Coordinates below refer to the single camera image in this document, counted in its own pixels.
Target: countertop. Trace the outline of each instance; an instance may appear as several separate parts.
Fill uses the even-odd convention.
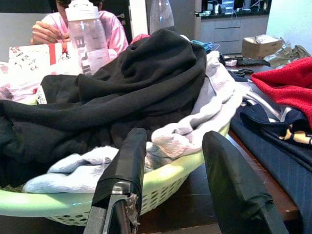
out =
[[[221,19],[221,18],[231,18],[231,17],[245,17],[245,16],[263,16],[268,15],[270,11],[251,11],[251,12],[236,12],[230,15],[210,15],[210,16],[202,16],[202,20],[209,20],[209,19]]]

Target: drawer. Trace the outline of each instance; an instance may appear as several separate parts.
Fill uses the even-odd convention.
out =
[[[240,28],[222,28],[214,30],[214,41],[233,41],[239,40]]]
[[[235,28],[240,27],[240,18],[233,17],[233,19],[216,19],[214,28]]]
[[[200,37],[199,40],[202,42],[214,42],[215,37],[215,22],[210,19],[201,20],[200,24]]]
[[[239,41],[218,42],[220,47],[218,51],[223,54],[239,54],[242,53],[241,43]]]
[[[242,17],[241,38],[266,34],[269,16]]]

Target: bottle cap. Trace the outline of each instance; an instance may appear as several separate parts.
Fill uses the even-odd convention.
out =
[[[65,11],[68,21],[99,19],[98,8],[88,0],[72,0]]]

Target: clear plastic bottle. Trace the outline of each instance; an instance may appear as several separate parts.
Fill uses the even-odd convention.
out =
[[[243,9],[250,10],[251,0],[244,0]]]
[[[172,14],[169,0],[153,0],[150,16],[150,33],[174,26],[174,16]]]
[[[110,61],[98,8],[88,0],[72,0],[66,9],[66,16],[80,72],[92,75]]]

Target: red cloth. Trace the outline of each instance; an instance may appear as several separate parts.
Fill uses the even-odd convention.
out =
[[[136,41],[138,41],[138,40],[141,40],[141,39],[143,39],[143,38],[150,38],[151,36],[150,35],[147,35],[147,34],[140,34],[140,35],[138,35],[138,36],[136,36],[133,40],[132,40],[132,42],[130,43],[130,45],[132,45],[133,43],[135,43]]]
[[[312,57],[299,59],[282,69],[255,73],[252,81],[277,104],[302,111],[312,130]]]

